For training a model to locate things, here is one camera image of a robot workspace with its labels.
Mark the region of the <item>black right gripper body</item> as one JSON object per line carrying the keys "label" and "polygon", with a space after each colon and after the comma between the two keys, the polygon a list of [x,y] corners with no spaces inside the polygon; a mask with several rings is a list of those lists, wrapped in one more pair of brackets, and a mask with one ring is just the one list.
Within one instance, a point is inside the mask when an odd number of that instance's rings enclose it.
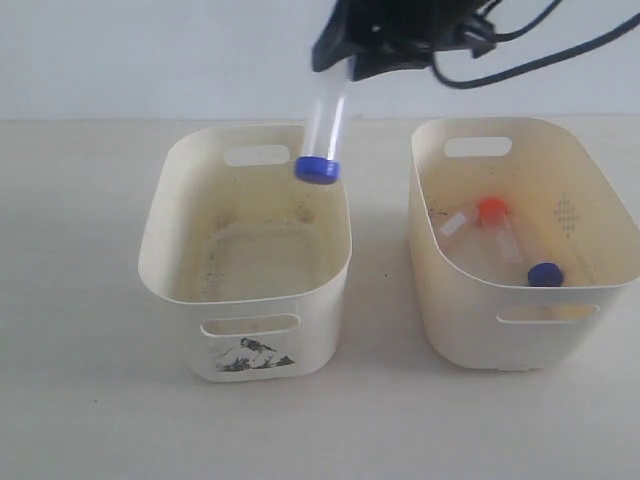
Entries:
{"label": "black right gripper body", "polygon": [[439,52],[493,49],[493,26],[483,1],[353,1],[349,40],[367,52]]}

